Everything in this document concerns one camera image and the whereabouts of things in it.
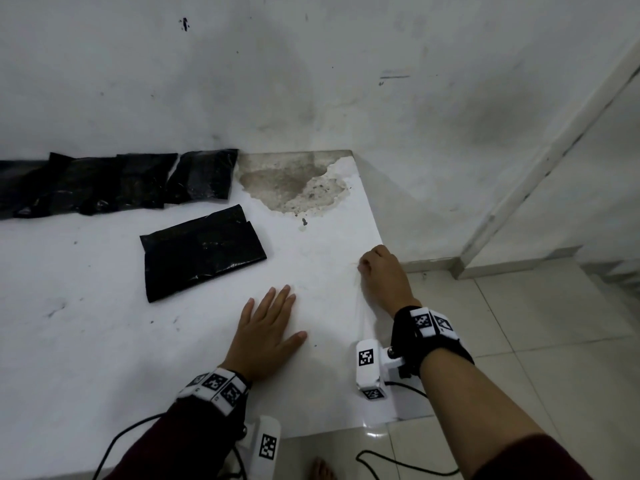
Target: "black plastic bag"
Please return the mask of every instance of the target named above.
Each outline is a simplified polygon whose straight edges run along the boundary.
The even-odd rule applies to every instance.
[[[14,216],[161,209],[164,182],[176,158],[177,153],[77,159],[51,153],[31,185],[37,187],[32,198]]]
[[[46,165],[46,161],[0,161],[0,219],[13,217],[32,197],[29,174]]]
[[[237,210],[232,207],[140,236],[146,250],[149,303],[267,259],[251,222],[238,221]]]
[[[238,150],[183,154],[167,183],[165,202],[228,200],[237,156]]]

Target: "damaged table surface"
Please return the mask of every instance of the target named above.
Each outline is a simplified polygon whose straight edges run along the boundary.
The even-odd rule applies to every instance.
[[[247,298],[287,283],[286,335],[309,337],[254,385],[248,420],[273,416],[290,437],[432,414],[409,391],[370,402],[356,389],[356,342],[388,345],[391,320],[360,287],[358,258],[380,235],[350,155],[245,155],[225,203],[0,222],[0,478],[95,469],[118,432],[222,362]],[[267,260],[149,304],[138,236],[238,203]]]

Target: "person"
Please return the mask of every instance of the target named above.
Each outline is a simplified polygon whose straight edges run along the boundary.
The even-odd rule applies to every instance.
[[[449,323],[414,328],[422,304],[396,257],[380,245],[359,261],[366,291],[394,318],[392,347],[403,352],[422,380],[460,472],[465,479],[590,478],[560,444],[476,368]],[[246,395],[252,382],[268,379],[307,338],[299,331],[283,340],[296,300],[291,288],[271,288],[255,311],[253,299],[240,314],[226,359],[216,371],[192,381],[165,416],[125,453],[109,480],[214,477],[243,435]],[[216,388],[219,402],[210,400]],[[313,480],[335,480],[324,460]]]

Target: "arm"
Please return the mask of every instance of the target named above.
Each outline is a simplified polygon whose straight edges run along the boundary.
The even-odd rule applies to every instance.
[[[398,260],[386,247],[377,246],[364,254],[358,270],[369,293],[390,316],[396,317],[406,306],[422,306],[413,297]],[[525,474],[532,472],[526,472],[527,466],[545,465],[540,454],[552,456],[562,467],[570,464],[568,469],[561,470],[568,473],[564,478],[588,478],[548,436],[542,442],[535,440],[535,444],[523,443],[528,441],[526,438],[544,435],[544,431],[467,359],[446,348],[436,348],[424,357],[419,370],[424,390],[464,478],[476,474],[477,479],[484,478],[488,468],[493,475],[487,477],[503,477],[508,473],[529,478]],[[524,455],[518,456],[515,470],[508,469],[513,465],[504,462],[503,457],[510,450],[511,457]]]
[[[288,296],[290,290],[285,286],[276,298],[276,290],[271,288],[254,314],[253,298],[244,306],[236,336],[220,368],[233,371],[247,392],[253,381],[275,373],[307,338],[302,331],[282,340],[296,300],[295,295]],[[133,444],[108,479],[214,477],[241,437],[245,405],[246,394],[225,415],[212,402],[196,396],[178,399]]]

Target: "person's left hand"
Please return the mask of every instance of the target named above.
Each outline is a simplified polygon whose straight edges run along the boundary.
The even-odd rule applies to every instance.
[[[271,288],[253,316],[254,300],[249,298],[240,315],[236,336],[220,367],[239,372],[249,381],[260,381],[273,375],[300,348],[307,339],[306,331],[282,340],[296,300],[294,294],[287,298],[289,291],[291,287],[284,286],[274,301],[276,290]]]

